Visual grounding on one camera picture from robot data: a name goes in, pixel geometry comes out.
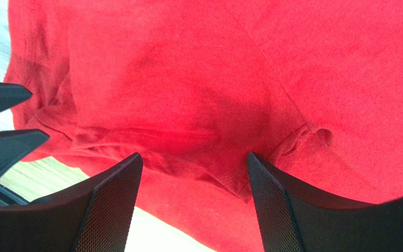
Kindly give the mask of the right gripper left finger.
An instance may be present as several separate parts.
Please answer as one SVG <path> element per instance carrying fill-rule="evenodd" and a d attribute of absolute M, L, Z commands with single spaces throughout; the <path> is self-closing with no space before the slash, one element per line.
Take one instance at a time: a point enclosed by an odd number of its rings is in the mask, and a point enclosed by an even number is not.
<path fill-rule="evenodd" d="M 0 251 L 124 251 L 142 170 L 134 153 L 64 190 L 0 207 Z"/>

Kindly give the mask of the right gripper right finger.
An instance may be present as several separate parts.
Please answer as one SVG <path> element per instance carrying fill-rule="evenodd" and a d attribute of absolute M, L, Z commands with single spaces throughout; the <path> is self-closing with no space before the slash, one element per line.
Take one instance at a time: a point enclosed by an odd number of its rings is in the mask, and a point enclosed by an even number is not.
<path fill-rule="evenodd" d="M 403 251 L 403 197 L 382 204 L 344 198 L 253 152 L 247 167 L 265 251 Z"/>

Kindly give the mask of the red t-shirt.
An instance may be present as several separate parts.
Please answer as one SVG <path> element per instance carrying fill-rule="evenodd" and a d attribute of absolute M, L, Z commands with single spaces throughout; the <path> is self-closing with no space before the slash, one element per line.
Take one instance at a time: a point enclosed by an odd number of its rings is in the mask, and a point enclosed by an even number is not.
<path fill-rule="evenodd" d="M 255 152 L 325 191 L 403 196 L 403 1 L 9 1 L 17 129 L 89 176 L 138 152 L 136 204 L 262 251 Z"/>

